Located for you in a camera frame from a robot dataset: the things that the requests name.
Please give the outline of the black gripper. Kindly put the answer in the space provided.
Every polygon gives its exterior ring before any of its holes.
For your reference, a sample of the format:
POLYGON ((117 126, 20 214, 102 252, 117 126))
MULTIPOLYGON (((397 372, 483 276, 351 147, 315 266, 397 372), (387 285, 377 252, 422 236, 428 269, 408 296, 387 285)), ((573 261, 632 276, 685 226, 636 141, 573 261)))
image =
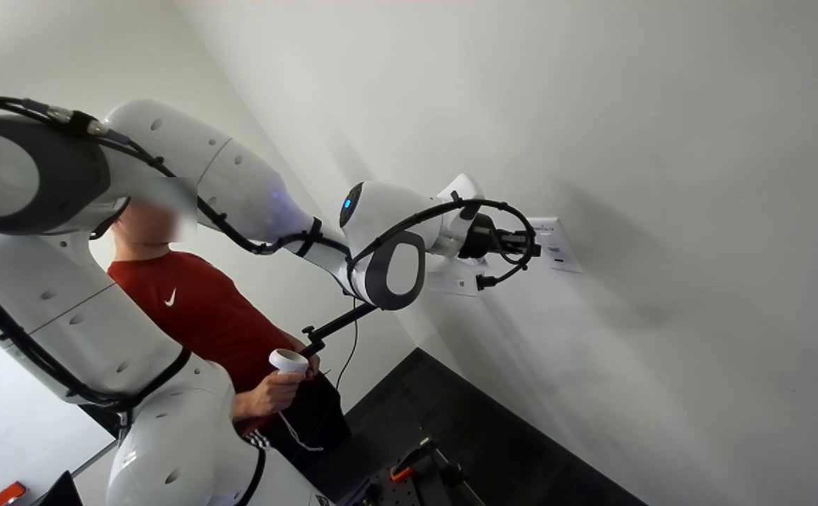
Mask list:
POLYGON ((487 252, 523 255, 525 233, 504 231, 487 214, 478 214, 466 231, 466 238, 459 251, 462 259, 483 259, 487 252))

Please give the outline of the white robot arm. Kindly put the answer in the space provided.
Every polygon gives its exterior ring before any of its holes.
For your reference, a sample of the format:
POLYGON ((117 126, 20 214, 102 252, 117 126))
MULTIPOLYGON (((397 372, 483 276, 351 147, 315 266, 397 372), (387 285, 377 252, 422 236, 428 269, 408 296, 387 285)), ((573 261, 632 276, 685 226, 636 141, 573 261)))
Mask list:
POLYGON ((497 231, 497 207, 466 181, 436 198, 360 182, 328 227, 268 157, 171 106, 98 122, 0 96, 0 347, 57 397, 120 417, 107 506, 263 506, 293 470, 268 431, 313 384, 322 335, 297 342, 263 321, 171 247, 176 221, 287 251, 369 316, 412 304, 433 255, 523 269, 535 233, 497 231))

